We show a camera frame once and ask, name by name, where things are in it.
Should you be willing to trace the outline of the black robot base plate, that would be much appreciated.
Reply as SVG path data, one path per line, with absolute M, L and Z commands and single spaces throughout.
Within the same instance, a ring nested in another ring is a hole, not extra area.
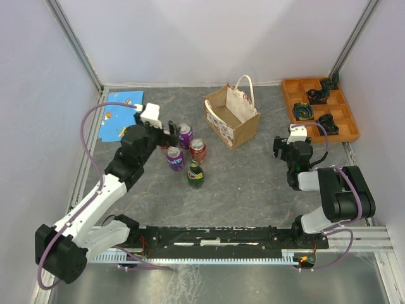
M 156 227 L 131 233 L 122 246 L 154 263 L 294 263 L 298 252 L 329 247 L 322 234 L 266 227 Z

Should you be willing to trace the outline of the purple Fanta can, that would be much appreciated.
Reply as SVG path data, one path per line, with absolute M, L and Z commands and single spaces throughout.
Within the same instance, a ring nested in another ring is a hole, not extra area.
M 179 130 L 179 141 L 180 141 L 180 146 L 183 149 L 189 149 L 191 141 L 194 139 L 194 133 L 192 130 L 192 127 L 188 123 L 181 123 L 179 125 L 180 130 Z
M 180 171 L 184 168 L 184 154 L 177 146 L 169 146 L 166 150 L 168 164 L 173 171 Z

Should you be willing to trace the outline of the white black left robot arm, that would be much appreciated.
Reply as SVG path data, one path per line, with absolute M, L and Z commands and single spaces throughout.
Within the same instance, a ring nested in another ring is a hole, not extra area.
M 140 239 L 136 221 L 120 215 L 110 224 L 93 230 L 94 224 L 120 198 L 124 197 L 144 173 L 144 165 L 157 146 L 177 143 L 174 123 L 166 133 L 159 119 L 160 107 L 136 104 L 135 124 L 127 127 L 121 146 L 105 170 L 98 170 L 99 181 L 89 194 L 54 225 L 41 225 L 35 232 L 37 282 L 46 270 L 59 281 L 75 281 L 95 257 L 118 244 L 135 246 Z

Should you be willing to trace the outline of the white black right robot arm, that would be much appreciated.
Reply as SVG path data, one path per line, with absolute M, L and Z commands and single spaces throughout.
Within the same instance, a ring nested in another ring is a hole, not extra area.
M 287 164 L 287 183 L 295 191 L 318 191 L 321 206 L 298 216 L 289 237 L 299 248 L 313 241 L 313 235 L 323 237 L 343 225 L 375 215 L 376 205 L 359 167 L 318 168 L 328 156 L 312 161 L 313 147 L 308 136 L 308 123 L 291 124 L 287 138 L 275 137 L 273 154 Z

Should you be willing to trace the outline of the green Perrier glass bottle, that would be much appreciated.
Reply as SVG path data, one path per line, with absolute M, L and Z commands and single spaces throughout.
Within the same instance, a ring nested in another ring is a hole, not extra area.
M 191 187 L 199 189 L 204 184 L 204 171 L 196 159 L 191 159 L 187 172 L 187 180 Z

